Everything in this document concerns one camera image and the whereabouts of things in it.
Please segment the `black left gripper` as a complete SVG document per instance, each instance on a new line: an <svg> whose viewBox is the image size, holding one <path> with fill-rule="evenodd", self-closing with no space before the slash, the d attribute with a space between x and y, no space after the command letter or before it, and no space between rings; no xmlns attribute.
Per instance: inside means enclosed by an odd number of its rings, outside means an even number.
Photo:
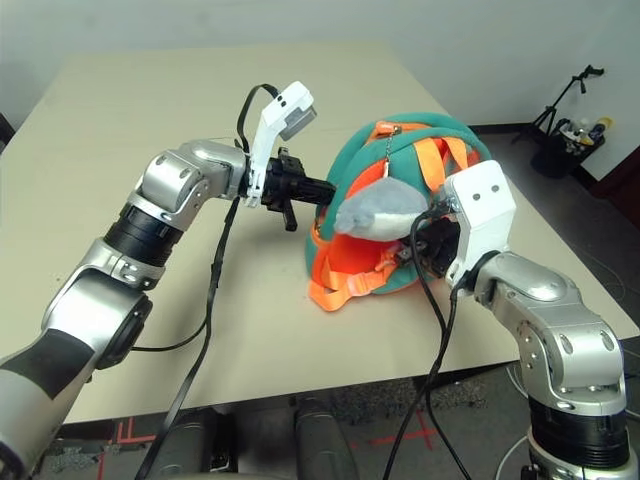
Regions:
<svg viewBox="0 0 640 480"><path fill-rule="evenodd" d="M282 215L286 231L295 232L298 227L293 201L327 206L334 195L335 186L330 182L304 178L300 159L291 156L286 147L280 147L277 156L269 159L261 204Z"/></svg>

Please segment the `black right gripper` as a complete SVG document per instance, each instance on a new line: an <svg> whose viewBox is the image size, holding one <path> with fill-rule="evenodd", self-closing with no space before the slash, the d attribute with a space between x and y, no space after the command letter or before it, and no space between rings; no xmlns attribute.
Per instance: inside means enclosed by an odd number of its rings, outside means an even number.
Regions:
<svg viewBox="0 0 640 480"><path fill-rule="evenodd" d="M413 264L419 279L443 278L456 258L460 225L448 217L419 215L412 223L410 245L396 252L398 265Z"/></svg>

